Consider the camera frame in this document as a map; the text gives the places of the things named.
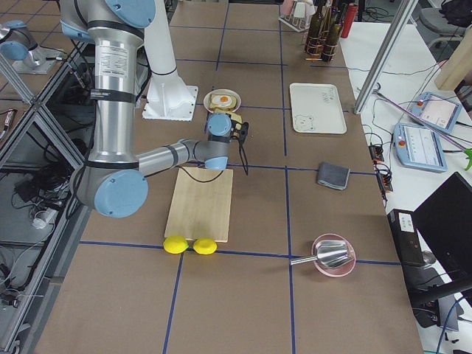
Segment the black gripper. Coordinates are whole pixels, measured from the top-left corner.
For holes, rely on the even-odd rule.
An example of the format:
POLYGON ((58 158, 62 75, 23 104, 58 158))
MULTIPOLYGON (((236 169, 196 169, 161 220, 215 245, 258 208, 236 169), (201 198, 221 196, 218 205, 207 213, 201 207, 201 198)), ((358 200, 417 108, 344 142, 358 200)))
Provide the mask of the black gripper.
POLYGON ((231 122, 232 130, 230 139, 237 140, 238 142, 245 142, 249 132, 249 123, 238 121, 236 119, 231 119, 231 122))

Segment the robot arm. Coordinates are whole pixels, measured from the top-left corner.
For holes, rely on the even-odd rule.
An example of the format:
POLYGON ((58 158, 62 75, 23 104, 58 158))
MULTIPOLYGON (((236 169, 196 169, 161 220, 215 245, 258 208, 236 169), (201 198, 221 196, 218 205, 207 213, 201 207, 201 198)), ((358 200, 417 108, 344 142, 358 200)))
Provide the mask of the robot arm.
POLYGON ((249 126, 226 96, 210 109, 207 138, 181 139, 136 155, 132 151, 137 52, 147 55, 150 85, 146 119, 189 120, 198 90, 180 78, 162 1, 62 1, 60 23, 70 38, 94 45, 93 141, 83 166, 72 176, 74 196, 101 215, 125 218, 148 196, 148 177, 187 162, 224 170, 231 142, 244 143, 249 126))
POLYGON ((1 24, 1 54, 13 62, 19 74, 48 74, 63 59, 59 49, 41 46, 20 20, 1 24))

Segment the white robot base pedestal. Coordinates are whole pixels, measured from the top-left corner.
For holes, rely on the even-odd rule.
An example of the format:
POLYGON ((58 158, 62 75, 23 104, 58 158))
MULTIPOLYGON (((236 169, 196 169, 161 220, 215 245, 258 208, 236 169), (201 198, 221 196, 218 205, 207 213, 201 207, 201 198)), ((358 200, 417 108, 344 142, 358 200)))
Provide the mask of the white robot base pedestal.
POLYGON ((145 28, 145 51, 151 70, 145 119, 192 120, 198 87, 188 86, 178 74, 163 1, 155 1, 156 14, 145 28))

